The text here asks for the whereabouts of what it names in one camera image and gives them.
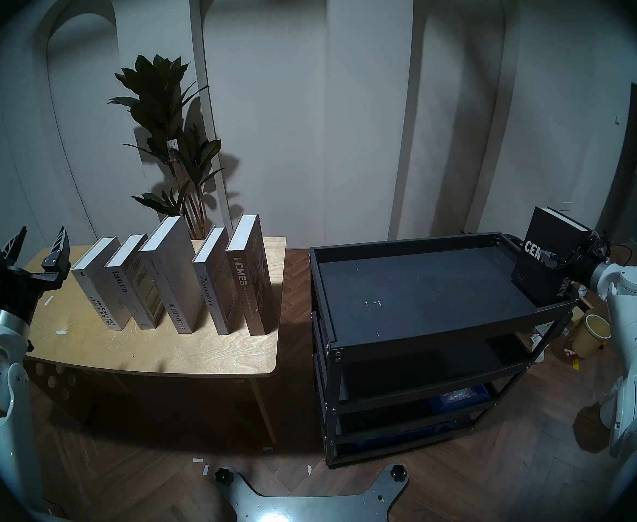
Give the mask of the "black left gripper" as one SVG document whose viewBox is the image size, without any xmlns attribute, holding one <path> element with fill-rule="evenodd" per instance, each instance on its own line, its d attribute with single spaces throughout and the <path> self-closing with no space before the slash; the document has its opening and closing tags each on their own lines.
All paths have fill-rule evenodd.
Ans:
<svg viewBox="0 0 637 522">
<path fill-rule="evenodd" d="M 58 290 L 71 269 L 71 247 L 66 228 L 62 226 L 44 257 L 42 274 L 33 274 L 15 263 L 19 258 L 27 234 L 24 225 L 4 247 L 0 248 L 0 257 L 6 265 L 0 264 L 0 310 L 13 314 L 30 326 L 39 299 L 45 292 Z"/>
</svg>

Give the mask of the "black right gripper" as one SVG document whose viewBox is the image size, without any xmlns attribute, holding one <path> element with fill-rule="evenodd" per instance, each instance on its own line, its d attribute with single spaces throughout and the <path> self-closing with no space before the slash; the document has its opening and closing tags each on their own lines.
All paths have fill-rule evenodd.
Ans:
<svg viewBox="0 0 637 522">
<path fill-rule="evenodd" d="M 553 252 L 539 252 L 539 260 L 548 269 L 588 286 L 594 271 L 602 265 L 602 242 L 582 242 L 565 260 Z"/>
</svg>

